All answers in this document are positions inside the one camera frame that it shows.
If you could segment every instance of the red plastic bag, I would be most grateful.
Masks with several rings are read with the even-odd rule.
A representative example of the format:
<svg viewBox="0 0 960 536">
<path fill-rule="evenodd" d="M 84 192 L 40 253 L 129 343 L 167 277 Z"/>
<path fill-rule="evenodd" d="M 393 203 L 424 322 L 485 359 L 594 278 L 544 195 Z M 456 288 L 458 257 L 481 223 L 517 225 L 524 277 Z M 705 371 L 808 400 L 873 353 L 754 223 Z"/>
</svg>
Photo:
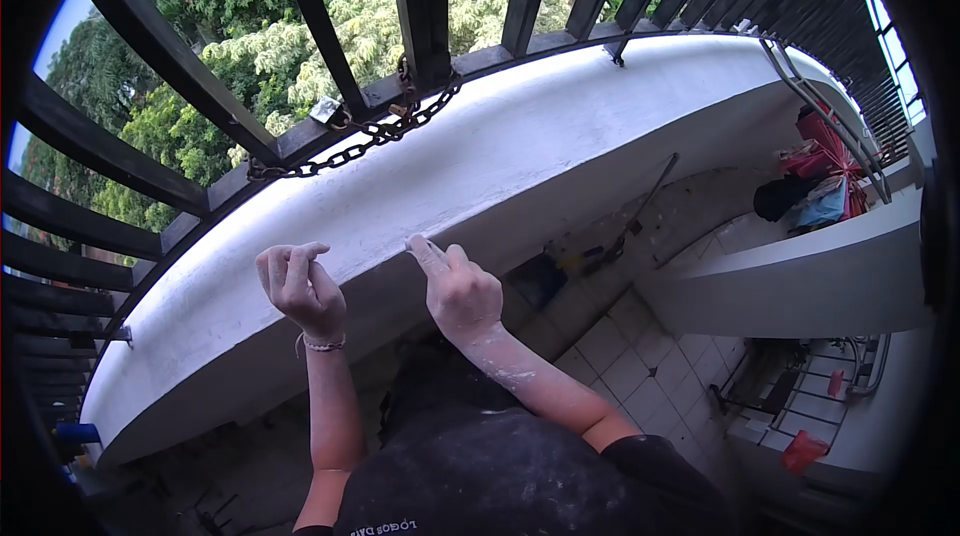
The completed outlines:
<svg viewBox="0 0 960 536">
<path fill-rule="evenodd" d="M 826 394 L 834 399 L 840 394 L 840 386 L 843 386 L 843 370 L 835 369 L 830 373 L 830 384 L 826 386 Z"/>
<path fill-rule="evenodd" d="M 793 442 L 786 447 L 783 455 L 780 456 L 780 465 L 794 476 L 799 477 L 804 474 L 811 463 L 824 457 L 830 449 L 829 444 L 819 438 L 814 438 L 805 429 L 802 429 L 797 432 Z"/>
</svg>

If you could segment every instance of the blue object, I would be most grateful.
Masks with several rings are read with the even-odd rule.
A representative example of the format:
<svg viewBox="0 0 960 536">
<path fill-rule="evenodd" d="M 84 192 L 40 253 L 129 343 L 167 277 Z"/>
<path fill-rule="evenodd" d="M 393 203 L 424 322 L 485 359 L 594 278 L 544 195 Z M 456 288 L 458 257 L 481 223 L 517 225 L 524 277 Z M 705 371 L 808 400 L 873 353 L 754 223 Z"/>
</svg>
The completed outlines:
<svg viewBox="0 0 960 536">
<path fill-rule="evenodd" d="M 836 189 L 810 201 L 799 212 L 798 226 L 816 226 L 828 221 L 843 218 L 844 205 L 847 202 L 847 178 L 840 181 Z"/>
<path fill-rule="evenodd" d="M 86 445 L 100 442 L 100 434 L 93 423 L 57 423 L 54 429 L 57 440 L 69 445 Z"/>
</svg>

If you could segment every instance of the blue cloth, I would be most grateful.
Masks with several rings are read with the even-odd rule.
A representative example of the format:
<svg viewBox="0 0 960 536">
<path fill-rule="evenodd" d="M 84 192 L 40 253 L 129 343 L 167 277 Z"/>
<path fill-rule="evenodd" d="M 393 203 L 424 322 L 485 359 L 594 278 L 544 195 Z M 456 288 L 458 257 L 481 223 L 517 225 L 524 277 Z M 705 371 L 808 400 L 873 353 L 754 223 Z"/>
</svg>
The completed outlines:
<svg viewBox="0 0 960 536">
<path fill-rule="evenodd" d="M 816 226 L 828 221 L 836 221 L 843 218 L 844 204 L 847 201 L 847 178 L 840 181 L 831 192 L 822 195 L 818 199 L 810 201 L 799 212 L 798 226 Z"/>
</svg>

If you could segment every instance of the white concrete ledge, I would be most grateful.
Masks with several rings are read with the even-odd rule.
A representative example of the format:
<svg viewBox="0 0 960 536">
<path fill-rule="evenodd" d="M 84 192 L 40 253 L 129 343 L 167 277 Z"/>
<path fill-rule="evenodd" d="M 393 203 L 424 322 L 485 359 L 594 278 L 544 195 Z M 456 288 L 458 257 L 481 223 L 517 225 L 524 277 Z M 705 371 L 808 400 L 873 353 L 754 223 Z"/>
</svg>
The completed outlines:
<svg viewBox="0 0 960 536">
<path fill-rule="evenodd" d="M 667 330 L 743 338 L 845 338 L 929 326 L 920 190 L 842 223 L 637 278 Z"/>
<path fill-rule="evenodd" d="M 150 454 L 306 388 L 297 331 L 254 267 L 269 246 L 332 246 L 322 262 L 342 285 L 356 360 L 426 316 L 425 281 L 402 254 L 407 235 L 462 242 L 502 272 L 647 192 L 673 152 L 671 181 L 766 163 L 799 140 L 802 101 L 753 38 L 643 38 L 624 59 L 617 67 L 594 47 L 471 82 L 402 142 L 274 183 L 235 210 L 129 315 L 131 346 L 109 345 L 81 413 L 102 437 L 101 462 Z M 820 65 L 795 61 L 853 112 Z"/>
</svg>

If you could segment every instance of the black metal railing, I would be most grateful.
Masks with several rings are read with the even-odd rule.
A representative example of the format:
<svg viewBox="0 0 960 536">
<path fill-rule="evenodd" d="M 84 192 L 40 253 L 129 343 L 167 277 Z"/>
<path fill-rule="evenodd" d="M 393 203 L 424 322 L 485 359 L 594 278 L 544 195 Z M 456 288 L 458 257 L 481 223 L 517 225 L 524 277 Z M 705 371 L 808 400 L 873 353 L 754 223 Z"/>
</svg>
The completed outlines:
<svg viewBox="0 0 960 536">
<path fill-rule="evenodd" d="M 450 59 L 448 0 L 396 0 L 410 83 L 417 98 L 436 95 L 451 70 L 460 83 L 545 57 L 605 46 L 614 62 L 628 41 L 663 35 L 736 34 L 743 19 L 756 36 L 803 50 L 831 68 L 863 110 L 882 143 L 899 143 L 909 123 L 882 54 L 864 0 L 623 0 L 614 21 L 597 22 L 606 0 L 576 0 L 566 28 L 533 34 L 541 0 L 510 0 L 502 42 Z M 147 64 L 201 114 L 265 166 L 290 169 L 375 122 L 410 91 L 398 75 L 358 85 L 323 0 L 296 0 L 353 119 L 333 129 L 307 118 L 274 138 L 180 40 L 150 0 L 92 0 Z M 5 275 L 7 319 L 21 366 L 43 417 L 76 421 L 82 398 L 106 345 L 128 338 L 122 326 L 134 306 L 167 269 L 214 225 L 269 181 L 248 180 L 240 165 L 208 188 L 192 182 L 106 132 L 40 78 L 22 92 L 18 116 L 48 145 L 103 176 L 180 210 L 162 233 L 88 210 L 4 170 L 4 211 L 75 242 L 138 259 L 132 267 L 56 250 L 4 230 L 3 264 L 60 283 Z M 894 147 L 883 158 L 901 154 Z"/>
</svg>

